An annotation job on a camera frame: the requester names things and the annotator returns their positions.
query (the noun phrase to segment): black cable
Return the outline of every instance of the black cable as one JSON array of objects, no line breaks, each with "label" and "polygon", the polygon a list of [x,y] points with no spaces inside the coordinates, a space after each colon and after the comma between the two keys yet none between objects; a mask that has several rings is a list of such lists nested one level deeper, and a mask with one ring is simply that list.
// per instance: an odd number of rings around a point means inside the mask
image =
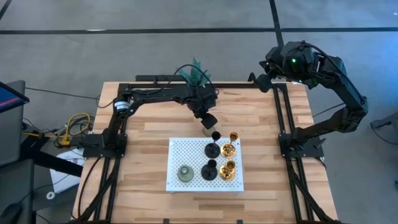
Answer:
[{"label": "black cable", "polygon": [[332,106],[331,108],[328,108],[328,109],[326,109],[326,110],[323,110],[323,111],[321,111],[321,112],[319,112],[319,113],[313,115],[312,117],[314,118],[314,117],[316,117],[316,116],[318,116],[318,115],[321,115],[321,114],[323,114],[323,113],[325,113],[325,112],[327,112],[327,111],[330,111],[331,109],[334,109],[334,108],[339,107],[339,106],[342,106],[342,105],[345,105],[345,103],[340,103],[340,104],[338,104],[338,105],[336,105],[336,106]]},{"label": "black cable", "polygon": [[395,146],[398,145],[398,143],[390,142],[390,141],[384,139],[383,137],[381,137],[381,136],[376,132],[376,130],[372,127],[372,125],[371,125],[371,129],[373,130],[373,132],[375,133],[375,135],[376,135],[377,137],[379,137],[379,139],[383,140],[384,142],[386,142],[386,143],[388,143],[388,144],[395,145]]},{"label": "black cable", "polygon": [[77,214],[78,214],[79,217],[81,216],[80,207],[81,207],[81,198],[83,197],[83,191],[85,190],[85,187],[86,187],[86,184],[87,184],[87,180],[88,180],[89,176],[91,175],[91,172],[93,171],[93,169],[94,169],[95,165],[97,164],[97,162],[100,161],[100,159],[101,158],[99,157],[99,158],[97,158],[97,160],[95,160],[94,164],[91,166],[90,170],[87,173],[87,176],[86,176],[86,179],[85,179],[85,181],[83,183],[83,186],[81,187],[80,195],[79,195],[79,202],[78,202],[78,205],[77,205]]},{"label": "black cable", "polygon": [[96,101],[96,103],[97,103],[97,107],[98,108],[107,108],[107,107],[109,107],[112,103],[113,103],[113,101],[110,101],[107,105],[105,105],[105,106],[100,106],[100,101],[99,101],[99,99],[95,99],[95,101]]},{"label": "black cable", "polygon": [[27,196],[29,196],[31,193],[35,192],[36,190],[42,189],[43,187],[53,186],[53,185],[55,185],[55,184],[57,184],[57,183],[59,183],[59,182],[65,180],[65,178],[67,178],[68,176],[69,176],[69,174],[67,174],[65,177],[62,177],[62,179],[58,180],[58,181],[57,181],[56,183],[54,183],[54,184],[46,184],[46,185],[43,185],[43,186],[41,186],[41,187],[37,187],[37,188],[33,189],[31,192],[29,192],[28,194],[26,194],[22,199],[20,199],[18,203],[21,203]]},{"label": "black cable", "polygon": [[96,99],[95,97],[90,97],[90,96],[81,96],[81,95],[74,95],[74,94],[69,94],[69,93],[60,93],[60,92],[57,92],[57,91],[41,90],[41,89],[30,88],[30,87],[25,87],[25,89],[27,89],[27,90],[35,90],[35,91],[43,91],[43,92],[46,92],[46,93],[55,93],[55,94],[64,95],[64,96],[74,96],[74,97],[91,99],[91,100],[95,100]]},{"label": "black cable", "polygon": [[76,217],[73,215],[73,212],[70,212],[70,216],[73,218],[73,220],[76,220]]},{"label": "black cable", "polygon": [[59,129],[61,129],[61,128],[58,128],[58,129],[54,129],[53,131],[52,130],[49,130],[48,128],[45,128],[45,129],[39,129],[38,127],[36,127],[29,119],[27,119],[27,118],[23,118],[24,120],[26,120],[31,126],[32,126],[32,128],[34,128],[36,131],[39,131],[39,132],[41,132],[41,133],[51,133],[51,132],[55,132],[55,131],[58,131]]},{"label": "black cable", "polygon": [[48,224],[51,224],[46,218],[44,218],[43,216],[41,216],[41,215],[39,215],[39,214],[37,214],[36,213],[36,215],[38,216],[38,217],[40,217],[40,218],[42,218],[44,221],[46,221]]},{"label": "black cable", "polygon": [[326,164],[321,157],[315,157],[315,159],[318,160],[324,166],[325,170],[327,170]]}]

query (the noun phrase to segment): white paper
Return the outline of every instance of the white paper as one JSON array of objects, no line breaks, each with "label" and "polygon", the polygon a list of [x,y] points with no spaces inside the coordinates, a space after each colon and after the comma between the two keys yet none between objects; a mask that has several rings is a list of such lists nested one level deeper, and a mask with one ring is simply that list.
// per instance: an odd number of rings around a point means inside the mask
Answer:
[{"label": "white paper", "polygon": [[[63,152],[63,153],[57,155],[57,157],[61,158],[61,159],[66,159],[69,162],[83,166],[85,163],[85,160],[83,159],[82,154],[83,154],[82,149],[74,149],[71,151]],[[68,177],[64,178],[68,174],[64,174],[63,172],[58,172],[53,169],[50,169],[50,173],[51,173],[52,183],[54,184],[53,185],[54,192],[56,194],[59,192],[63,192],[64,190],[80,183],[80,177],[75,177],[73,175],[69,175]]]}]

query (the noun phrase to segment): cable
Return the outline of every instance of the cable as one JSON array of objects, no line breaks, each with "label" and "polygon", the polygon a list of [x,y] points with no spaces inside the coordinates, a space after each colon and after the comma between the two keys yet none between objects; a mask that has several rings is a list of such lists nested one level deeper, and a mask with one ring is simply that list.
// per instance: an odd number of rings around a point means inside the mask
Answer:
[{"label": "cable", "polygon": [[31,193],[35,192],[36,190],[42,189],[43,187],[53,186],[53,185],[55,185],[55,184],[57,184],[57,183],[59,183],[59,182],[65,180],[65,178],[67,178],[68,176],[69,176],[69,174],[67,174],[65,177],[62,177],[62,179],[58,180],[58,181],[57,181],[56,183],[54,183],[54,184],[46,184],[46,185],[43,185],[43,186],[41,186],[41,187],[37,187],[37,188],[33,189],[31,192],[29,192],[28,194],[26,194],[22,199],[20,199],[18,203],[21,203],[27,196],[29,196]]},{"label": "cable", "polygon": [[[70,133],[70,128],[71,128],[71,121],[75,118],[75,117],[77,117],[77,116],[80,116],[80,115],[85,115],[86,116],[86,118],[87,118],[87,120],[88,120],[88,122],[87,122],[87,125],[83,128],[83,129],[80,129],[80,131],[79,132],[77,132],[77,133],[74,133],[74,134],[71,134]],[[69,118],[69,120],[68,120],[68,123],[67,123],[67,128],[66,128],[66,131],[65,131],[65,135],[45,135],[44,137],[48,137],[48,138],[62,138],[65,142],[68,142],[69,141],[69,137],[70,136],[77,136],[77,135],[79,135],[79,134],[81,134],[82,132],[84,132],[84,131],[86,131],[87,129],[89,129],[90,128],[90,115],[88,114],[88,113],[77,113],[77,114],[74,114],[73,116],[71,116],[70,118]],[[40,135],[39,134],[36,134],[36,133],[28,133],[28,132],[22,132],[22,134],[26,134],[26,135],[29,135],[29,136],[35,136],[35,137],[40,137]]]},{"label": "cable", "polygon": [[325,170],[327,170],[326,164],[321,157],[315,157],[315,159],[318,160],[324,166]]},{"label": "cable", "polygon": [[23,119],[26,120],[36,131],[40,131],[42,133],[54,133],[54,132],[58,131],[59,129],[63,128],[63,126],[62,126],[61,128],[53,129],[53,130],[49,130],[48,128],[39,129],[29,119],[27,119],[27,118],[23,118]]},{"label": "cable", "polygon": [[88,173],[87,173],[87,176],[86,176],[86,179],[85,179],[85,181],[84,181],[84,183],[83,183],[83,186],[81,187],[80,195],[79,195],[79,202],[78,202],[78,205],[77,205],[77,214],[78,214],[79,217],[81,216],[81,213],[80,213],[81,198],[83,197],[83,192],[84,192],[84,190],[85,190],[85,187],[86,187],[86,184],[87,184],[87,180],[88,180],[88,178],[89,178],[91,172],[93,171],[95,165],[97,164],[98,161],[100,161],[100,159],[101,159],[101,158],[99,157],[99,158],[97,158],[97,160],[95,160],[94,164],[91,166],[90,170],[89,170]]},{"label": "cable", "polygon": [[66,148],[66,149],[68,149],[69,151],[71,151],[71,152],[75,153],[76,155],[83,156],[82,154],[79,154],[79,153],[77,153],[77,152],[73,151],[72,149],[69,149],[69,148]]},{"label": "cable", "polygon": [[377,137],[379,137],[379,139],[383,140],[384,142],[386,142],[386,143],[388,143],[388,144],[395,145],[395,146],[398,145],[398,143],[390,142],[390,141],[384,139],[383,137],[381,137],[381,136],[376,132],[376,130],[372,127],[372,125],[371,125],[371,129],[373,130],[373,132],[375,133],[375,135],[376,135]]},{"label": "cable", "polygon": [[73,211],[70,212],[70,216],[73,218],[73,220],[76,220],[76,217],[73,215]]},{"label": "cable", "polygon": [[[84,116],[84,117],[82,117],[82,118],[77,118],[77,119],[72,119],[71,121],[72,121],[72,123],[69,125],[69,130],[71,130],[74,126],[80,126],[80,121],[83,121],[83,123],[87,123],[87,121],[86,120],[88,120],[88,117],[87,116]],[[90,123],[87,123],[87,124],[89,124],[88,125],[88,128],[87,129],[85,129],[85,130],[82,130],[82,129],[80,129],[80,132],[78,132],[78,133],[74,133],[74,134],[70,134],[70,136],[77,136],[77,135],[79,135],[79,134],[82,134],[82,133],[84,133],[84,131],[87,131],[87,130],[89,130],[89,131],[91,131],[91,129],[92,129],[92,127],[91,127],[91,124]],[[57,148],[63,148],[63,147],[65,147],[65,145],[63,146],[61,143],[60,143],[60,139],[62,139],[62,137],[63,137],[63,135],[64,134],[66,134],[66,129],[64,129],[59,135],[58,135],[58,138],[54,141],[54,143],[53,143],[53,145],[55,146],[55,147],[57,147]]]},{"label": "cable", "polygon": [[30,88],[30,87],[25,87],[25,89],[27,89],[27,90],[35,90],[35,91],[43,91],[43,92],[46,92],[46,93],[55,93],[55,94],[64,95],[64,96],[74,96],[74,97],[92,99],[92,100],[96,99],[95,97],[90,97],[90,96],[81,96],[81,95],[74,95],[74,94],[69,94],[69,93],[60,93],[60,92],[57,92],[57,91],[41,90],[41,89]]},{"label": "cable", "polygon": [[95,99],[95,101],[96,101],[96,103],[97,103],[97,107],[98,107],[98,108],[101,108],[101,109],[107,108],[107,107],[109,107],[109,106],[113,103],[113,101],[110,101],[107,105],[105,105],[105,106],[100,106],[100,101],[99,101],[99,99]]},{"label": "cable", "polygon": [[345,103],[340,103],[340,104],[338,104],[338,105],[336,105],[336,106],[332,106],[331,108],[328,108],[328,109],[326,109],[326,110],[323,110],[323,111],[321,111],[321,112],[319,112],[319,113],[313,115],[312,117],[314,118],[314,117],[316,117],[316,116],[318,116],[318,115],[321,115],[321,114],[323,114],[323,113],[325,113],[325,112],[327,112],[327,111],[330,111],[331,109],[334,109],[334,108],[336,108],[336,107],[343,106],[343,105],[345,105]]},{"label": "cable", "polygon": [[66,134],[66,137],[68,137],[68,134],[69,134],[69,131],[70,131],[70,121],[73,119],[73,118],[75,118],[75,117],[77,117],[77,116],[80,116],[80,115],[85,115],[86,117],[87,117],[87,125],[83,128],[83,130],[80,130],[79,132],[77,132],[77,133],[75,133],[75,134],[70,134],[71,136],[76,136],[76,135],[78,135],[78,134],[80,134],[80,133],[82,133],[83,131],[85,131],[85,130],[87,130],[88,128],[89,128],[89,126],[90,126],[90,115],[88,114],[88,113],[77,113],[77,114],[74,114],[73,116],[71,116],[70,118],[69,118],[69,121],[68,121],[68,124],[67,124],[67,134]]},{"label": "cable", "polygon": [[68,159],[65,159],[65,160],[72,160],[72,159],[80,159],[80,160],[84,160],[84,158],[68,158]]},{"label": "cable", "polygon": [[38,217],[40,217],[40,218],[42,218],[44,221],[46,221],[48,224],[51,224],[46,218],[44,218],[43,216],[41,216],[41,215],[39,215],[39,214],[37,214],[36,213],[36,215],[38,216]]}]

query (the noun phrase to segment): yellow cable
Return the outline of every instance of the yellow cable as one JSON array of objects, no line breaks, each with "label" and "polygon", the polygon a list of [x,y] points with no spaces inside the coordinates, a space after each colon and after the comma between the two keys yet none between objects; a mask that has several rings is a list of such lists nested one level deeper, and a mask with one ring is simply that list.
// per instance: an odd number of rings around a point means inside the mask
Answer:
[{"label": "yellow cable", "polygon": [[[77,132],[77,133],[74,133],[74,134],[69,134],[69,129],[70,129],[69,125],[70,125],[70,122],[71,122],[75,117],[80,116],[80,115],[87,116],[87,120],[88,120],[88,121],[87,121],[87,125],[86,125],[85,128],[83,128],[81,131],[79,131],[79,132]],[[69,118],[68,123],[67,123],[66,134],[65,134],[64,136],[48,136],[48,135],[45,135],[44,137],[48,137],[48,138],[63,138],[64,141],[69,141],[69,139],[68,139],[69,136],[76,136],[76,135],[78,135],[78,134],[81,134],[81,133],[83,133],[83,131],[86,131],[89,127],[90,127],[90,115],[89,115],[88,113],[77,113],[77,114],[74,114],[73,116],[71,116],[71,117]],[[39,137],[39,136],[40,136],[40,135],[35,134],[35,133],[28,133],[28,132],[22,132],[22,133],[23,133],[23,134],[26,134],[26,135],[29,135],[29,136],[35,136],[35,137]]]},{"label": "yellow cable", "polygon": [[75,117],[77,117],[79,115],[85,115],[87,117],[87,125],[81,131],[79,131],[79,132],[77,132],[75,134],[71,134],[70,136],[76,136],[78,134],[81,134],[81,133],[83,133],[83,131],[86,131],[88,129],[88,127],[90,127],[90,115],[88,113],[77,113],[77,114],[74,114],[73,116],[71,116],[69,118],[69,121],[68,121],[68,124],[67,124],[67,133],[65,135],[66,137],[68,137],[70,122],[72,121],[73,118],[75,118]]}]

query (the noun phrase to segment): black stand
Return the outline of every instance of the black stand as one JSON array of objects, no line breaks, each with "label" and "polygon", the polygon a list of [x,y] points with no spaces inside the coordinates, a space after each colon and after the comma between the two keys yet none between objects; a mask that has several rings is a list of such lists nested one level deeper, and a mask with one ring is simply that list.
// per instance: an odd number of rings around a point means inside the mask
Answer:
[{"label": "black stand", "polygon": [[322,143],[325,139],[311,138],[303,146],[290,147],[290,134],[279,135],[280,153],[283,157],[323,157]]},{"label": "black stand", "polygon": [[[287,92],[287,86],[286,84],[276,84],[273,85],[273,91],[274,91],[274,97],[275,97],[275,105],[277,109],[277,114],[278,114],[278,120],[279,120],[279,128],[280,128],[280,135],[279,135],[279,141],[281,142],[280,150],[281,152],[286,152],[286,155],[289,155],[290,157],[295,157],[296,162],[297,162],[297,170],[298,170],[298,175],[296,174],[292,160],[287,157],[285,157],[286,161],[286,168],[287,168],[287,173],[289,175],[289,184],[290,184],[290,190],[292,193],[292,201],[293,201],[293,207],[294,207],[294,213],[295,213],[295,218],[296,222],[299,224],[334,224],[334,223],[340,223],[337,220],[331,219],[326,213],[319,207],[319,205],[316,203],[316,201],[313,199],[311,196],[310,192],[308,191],[307,187],[307,180],[305,177],[305,171],[304,171],[304,165],[301,157],[309,157],[311,153],[314,153],[316,155],[322,155],[323,156],[323,151],[322,147],[320,146],[324,140],[318,141],[316,138],[315,139],[309,139],[308,141],[310,143],[307,143],[307,146],[304,146],[302,151],[293,149],[291,150],[290,148],[287,149],[287,137],[290,136],[289,134],[286,134],[285,131],[285,123],[283,119],[283,113],[282,113],[282,108],[280,106],[280,100],[279,100],[279,93],[278,89],[280,89],[283,93],[284,96],[284,101],[285,101],[285,106],[286,106],[286,111],[287,111],[287,118],[289,122],[289,128],[291,131],[294,130],[294,120],[293,120],[293,114],[292,114],[292,109],[290,107],[290,100],[289,100],[289,95]],[[300,210],[300,204],[299,204],[299,197],[297,195],[297,188],[301,191],[302,195],[304,196],[304,201],[305,201],[305,209],[307,213],[307,218],[308,220],[303,220],[302,215],[301,215],[301,210]],[[320,221],[315,221],[313,212],[317,215]]]},{"label": "black stand", "polygon": [[210,159],[217,158],[220,152],[221,152],[220,147],[215,143],[209,143],[205,147],[205,154]]},{"label": "black stand", "polygon": [[72,146],[77,148],[84,148],[83,157],[105,157],[105,158],[117,158],[124,157],[127,144],[127,134],[119,135],[117,145],[120,146],[116,150],[109,150],[104,146],[103,134],[89,134],[83,138],[74,138],[71,141]]},{"label": "black stand", "polygon": [[32,159],[38,166],[54,169],[65,174],[74,175],[76,177],[80,177],[81,172],[83,171],[82,166],[66,161],[65,159],[51,156],[50,154],[41,151],[27,153],[26,158]]}]

